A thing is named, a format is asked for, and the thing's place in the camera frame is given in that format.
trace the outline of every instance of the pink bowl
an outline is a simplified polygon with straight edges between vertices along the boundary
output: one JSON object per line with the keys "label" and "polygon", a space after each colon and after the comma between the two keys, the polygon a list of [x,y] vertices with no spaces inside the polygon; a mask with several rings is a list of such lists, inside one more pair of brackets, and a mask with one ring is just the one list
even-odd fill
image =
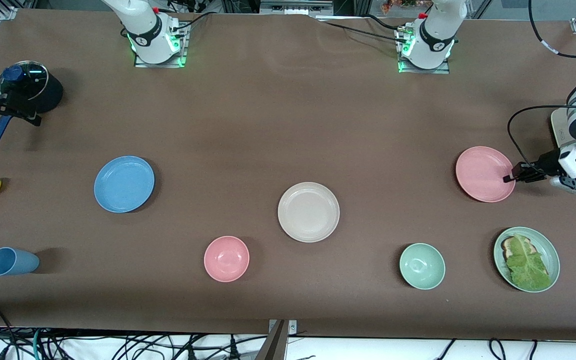
{"label": "pink bowl", "polygon": [[508,198],[515,182],[504,182],[511,175],[513,164],[503,153],[486,146],[471,147],[459,155],[455,173],[457,182],[469,196],[484,203]]}
{"label": "pink bowl", "polygon": [[250,253],[246,244],[234,236],[222,236],[212,240],[203,255],[203,266],[211,278],[230,283],[246,272]]}

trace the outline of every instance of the bowl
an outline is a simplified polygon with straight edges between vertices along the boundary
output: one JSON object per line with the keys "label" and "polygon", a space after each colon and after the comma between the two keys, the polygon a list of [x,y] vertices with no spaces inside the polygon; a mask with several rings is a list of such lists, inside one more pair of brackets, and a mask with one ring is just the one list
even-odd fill
{"label": "bowl", "polygon": [[[548,275],[550,276],[551,283],[549,287],[541,290],[529,290],[523,289],[511,281],[510,269],[508,268],[508,265],[506,265],[504,249],[501,247],[501,244],[506,239],[514,236],[515,234],[522,235],[523,237],[530,239],[530,243],[533,244],[535,249],[537,249],[537,252],[541,254],[541,260],[546,266],[546,271],[548,271]],[[496,269],[499,271],[499,274],[501,274],[502,278],[504,278],[510,285],[521,290],[522,292],[545,292],[546,290],[553,287],[553,285],[555,285],[557,282],[557,279],[560,277],[560,256],[557,255],[555,246],[553,246],[553,243],[551,243],[551,241],[548,240],[548,238],[546,238],[541,232],[529,227],[517,226],[507,228],[505,231],[503,231],[494,242],[493,259],[494,265],[496,265]]]}
{"label": "bowl", "polygon": [[436,288],[444,280],[446,263],[434,246],[414,243],[401,254],[399,271],[412,287],[430,290]]}
{"label": "bowl", "polygon": [[230,283],[248,269],[250,253],[246,244],[234,236],[212,240],[203,255],[203,266],[208,275],[221,283]]}

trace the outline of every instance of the green plate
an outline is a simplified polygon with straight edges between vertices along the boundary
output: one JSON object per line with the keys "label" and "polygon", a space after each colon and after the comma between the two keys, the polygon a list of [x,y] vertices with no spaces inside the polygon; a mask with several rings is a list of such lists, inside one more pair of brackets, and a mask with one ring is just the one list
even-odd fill
{"label": "green plate", "polygon": [[[501,247],[501,244],[504,242],[505,239],[508,239],[515,234],[522,235],[528,239],[530,239],[530,243],[533,244],[535,249],[541,254],[541,260],[543,264],[546,266],[546,270],[548,271],[548,275],[550,276],[550,286],[546,287],[546,289],[542,290],[526,290],[522,289],[521,287],[513,284],[510,280],[510,269],[506,265],[506,259],[504,258],[504,249]],[[506,229],[499,235],[494,242],[493,248],[493,258],[494,264],[496,265],[496,269],[498,269],[499,274],[503,276],[503,278],[513,287],[528,293],[541,293],[545,292],[546,290],[550,289],[555,285],[557,279],[560,277],[560,256],[557,255],[557,250],[555,250],[555,246],[548,240],[541,232],[537,230],[533,230],[529,227],[511,227]]]}
{"label": "green plate", "polygon": [[399,271],[414,288],[430,290],[444,280],[446,264],[439,251],[429,244],[411,244],[399,258]]}

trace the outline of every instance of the mounting plate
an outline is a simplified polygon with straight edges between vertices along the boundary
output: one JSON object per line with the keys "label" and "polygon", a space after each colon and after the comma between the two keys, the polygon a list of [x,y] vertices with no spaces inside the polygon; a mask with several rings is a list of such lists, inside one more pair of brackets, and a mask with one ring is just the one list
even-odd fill
{"label": "mounting plate", "polygon": [[[396,39],[404,39],[405,41],[410,41],[412,36],[410,27],[403,27],[401,30],[395,30],[395,38]],[[448,60],[444,59],[441,65],[437,66],[437,68],[433,68],[427,70],[425,68],[418,68],[414,66],[410,60],[405,57],[402,52],[405,47],[409,46],[410,44],[407,42],[399,42],[397,41],[397,64],[400,73],[416,73],[416,74],[449,74],[450,69],[448,68]]]}
{"label": "mounting plate", "polygon": [[[180,21],[180,27],[187,25],[188,21]],[[159,69],[177,69],[186,66],[186,58],[188,57],[188,45],[190,43],[190,29],[192,26],[186,26],[183,29],[179,29],[179,35],[181,36],[176,41],[179,42],[178,53],[172,55],[170,59],[158,64],[147,63],[142,60],[137,53],[134,55],[134,66],[135,68],[159,68]]]}

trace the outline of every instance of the cup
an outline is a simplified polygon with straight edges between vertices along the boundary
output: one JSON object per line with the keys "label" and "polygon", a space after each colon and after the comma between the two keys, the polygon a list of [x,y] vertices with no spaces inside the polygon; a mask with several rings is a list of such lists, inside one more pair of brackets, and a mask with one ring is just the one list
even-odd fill
{"label": "cup", "polygon": [[28,274],[39,267],[39,257],[18,248],[0,248],[0,276]]}

